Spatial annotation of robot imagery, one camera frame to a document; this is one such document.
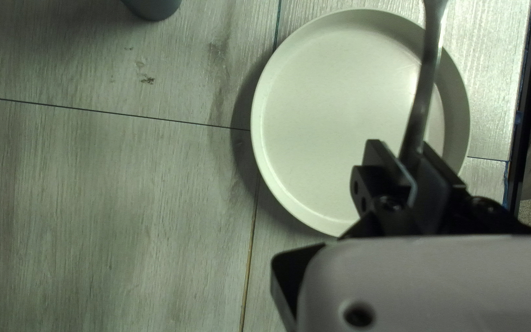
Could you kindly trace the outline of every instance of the spoon handle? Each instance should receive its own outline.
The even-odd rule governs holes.
[[[435,74],[439,66],[444,42],[444,17],[448,0],[424,0],[424,4],[425,36],[423,59],[421,61],[415,99],[401,144],[401,152],[399,153],[399,159],[409,170],[416,168],[419,157],[423,153],[425,125],[430,111]]]

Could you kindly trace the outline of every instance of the floor plank seam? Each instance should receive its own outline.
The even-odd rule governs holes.
[[[258,180],[257,185],[255,186],[253,216],[251,218],[251,236],[249,237],[249,250],[247,252],[247,269],[245,271],[245,285],[243,288],[243,300],[241,306],[241,317],[239,321],[239,332],[243,332],[243,329],[245,328],[245,310],[247,308],[247,292],[249,290],[249,276],[251,272],[251,255],[253,253],[253,237],[255,235],[255,220],[257,219],[257,206],[261,183],[262,182]]]
[[[179,124],[195,124],[199,126],[207,126],[207,127],[214,127],[214,128],[222,128],[222,129],[232,129],[232,130],[239,130],[239,131],[249,131],[249,129],[242,129],[242,128],[232,128],[232,127],[226,127],[226,126],[219,126],[216,124],[199,124],[197,122],[189,122],[189,121],[180,121],[180,120],[169,120],[169,119],[161,119],[159,117],[144,117],[142,115],[134,115],[134,114],[124,114],[124,113],[116,113],[116,112],[107,112],[104,110],[95,110],[95,109],[86,109],[86,108],[77,108],[77,107],[70,107],[70,106],[61,106],[61,105],[52,105],[52,104],[45,104],[45,103],[36,103],[36,102],[26,102],[26,101],[16,101],[13,99],[6,99],[6,98],[0,98],[0,101],[5,102],[16,102],[16,103],[24,103],[24,104],[31,104],[31,105],[39,105],[39,106],[48,106],[48,107],[56,107],[56,108],[64,108],[64,109],[74,109],[74,110],[85,110],[88,112],[96,112],[96,113],[103,113],[103,114],[114,114],[114,115],[122,115],[124,117],[139,117],[142,119],[150,119],[150,120],[160,120],[160,121],[168,121],[168,122],[176,122]]]

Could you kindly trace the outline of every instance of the screw hole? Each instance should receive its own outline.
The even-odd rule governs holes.
[[[343,318],[348,324],[357,328],[370,326],[374,321],[372,312],[362,306],[353,306],[346,310]]]

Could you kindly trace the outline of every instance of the screw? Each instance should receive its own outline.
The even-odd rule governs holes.
[[[358,328],[367,327],[374,321],[372,313],[361,306],[354,306],[346,310],[343,319],[351,326]]]
[[[384,208],[386,211],[397,212],[403,209],[401,203],[399,203],[397,200],[390,198],[389,196],[382,196],[379,200],[382,205],[382,208]]]

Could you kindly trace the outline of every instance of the white surface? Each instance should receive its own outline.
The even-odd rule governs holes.
[[[276,198],[294,216],[339,236],[358,218],[351,168],[366,140],[401,144],[419,72],[423,29],[382,11],[349,10],[316,19],[271,57],[255,92],[255,156]],[[444,52],[426,140],[458,171],[466,155],[468,101]]]
[[[358,330],[343,312],[375,319]],[[531,236],[344,240],[306,269],[298,332],[531,331]]]

